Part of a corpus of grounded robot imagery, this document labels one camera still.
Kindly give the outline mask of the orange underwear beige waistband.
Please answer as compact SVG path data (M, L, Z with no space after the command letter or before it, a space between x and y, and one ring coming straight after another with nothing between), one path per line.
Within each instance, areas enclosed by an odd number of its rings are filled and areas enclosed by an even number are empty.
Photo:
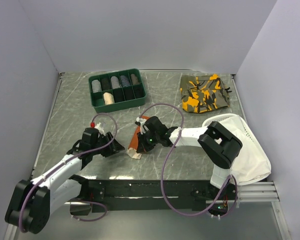
M141 153L137 153L138 148L138 133L140 132L140 127L137 125L134 134L131 138L131 141L129 143L129 146L126 150L126 154L131 158L135 160L140 160L142 157Z

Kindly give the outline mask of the green divided organizer tray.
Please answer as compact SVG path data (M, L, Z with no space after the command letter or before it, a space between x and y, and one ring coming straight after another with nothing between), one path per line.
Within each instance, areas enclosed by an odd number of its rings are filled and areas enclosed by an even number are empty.
M132 85L130 75L135 74L138 79L140 80L140 84ZM120 75L125 75L128 77L131 86L122 87L122 83L120 80ZM105 90L101 92L92 92L91 82L93 80L99 80L108 78L111 83L111 77L116 76L120 81L120 88ZM146 88L143 83L141 73L137 68L121 70L121 71L113 71L109 73L103 73L99 75L93 75L88 78L88 86L89 86L89 93L90 93L90 102L92 107L97 113L110 113L119 110L125 110L129 108L143 106L146 103ZM105 105L103 94L105 92L111 93L114 96L115 103L110 105Z

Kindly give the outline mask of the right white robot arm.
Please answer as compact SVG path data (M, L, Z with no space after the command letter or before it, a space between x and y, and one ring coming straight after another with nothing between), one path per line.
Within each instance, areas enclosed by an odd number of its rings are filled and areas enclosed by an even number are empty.
M224 185L230 175L233 161L239 155L243 143L221 123L212 121L208 126L195 128L166 127L158 117L136 118L140 127L137 133L137 152L150 152L158 144L163 147L201 147L213 162L209 194L221 199L227 192Z

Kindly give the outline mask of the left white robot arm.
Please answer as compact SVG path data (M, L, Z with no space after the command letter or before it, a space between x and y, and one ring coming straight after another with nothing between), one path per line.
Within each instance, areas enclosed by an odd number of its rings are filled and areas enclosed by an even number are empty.
M89 180L77 173L85 168L95 155L104 158L125 148L111 132L87 127L81 139L54 167L32 180L19 181L13 191L4 220L23 232L39 233L50 215L72 199L89 201L92 191Z

